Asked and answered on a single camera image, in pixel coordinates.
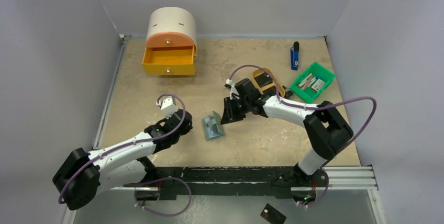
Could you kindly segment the green card holder wallet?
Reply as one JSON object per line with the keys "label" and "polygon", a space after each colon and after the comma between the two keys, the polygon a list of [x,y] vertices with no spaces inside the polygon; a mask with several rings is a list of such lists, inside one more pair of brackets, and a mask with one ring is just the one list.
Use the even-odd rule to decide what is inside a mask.
{"label": "green card holder wallet", "polygon": [[202,119],[202,127],[206,141],[225,137],[225,131],[221,125],[221,116],[215,111]]}

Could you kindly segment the black card dropped off table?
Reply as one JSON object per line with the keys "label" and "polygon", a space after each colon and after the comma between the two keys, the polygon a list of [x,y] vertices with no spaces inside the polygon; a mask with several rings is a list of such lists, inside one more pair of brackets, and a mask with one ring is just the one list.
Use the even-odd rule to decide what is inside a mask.
{"label": "black card dropped off table", "polygon": [[287,217],[270,204],[266,204],[260,216],[270,224],[284,224]]}

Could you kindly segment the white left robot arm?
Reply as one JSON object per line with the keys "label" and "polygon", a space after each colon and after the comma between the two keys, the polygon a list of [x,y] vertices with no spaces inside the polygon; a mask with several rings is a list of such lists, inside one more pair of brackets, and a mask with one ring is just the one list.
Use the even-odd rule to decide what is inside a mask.
{"label": "white left robot arm", "polygon": [[119,144],[90,152],[83,148],[73,150],[52,178],[62,195],[60,202],[77,210],[114,187],[153,185],[156,168],[148,156],[178,143],[192,130],[192,119],[188,111],[180,109]]}

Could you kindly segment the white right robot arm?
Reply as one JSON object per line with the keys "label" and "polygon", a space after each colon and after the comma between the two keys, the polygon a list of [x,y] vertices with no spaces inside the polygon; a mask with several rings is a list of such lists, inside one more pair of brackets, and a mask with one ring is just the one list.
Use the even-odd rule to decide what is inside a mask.
{"label": "white right robot arm", "polygon": [[227,79],[230,95],[224,98],[221,125],[242,121],[248,113],[281,119],[303,127],[311,148],[295,165],[294,179],[306,186],[326,162],[332,160],[351,140],[353,131],[332,103],[302,104],[270,93],[260,93],[250,79],[237,83]]}

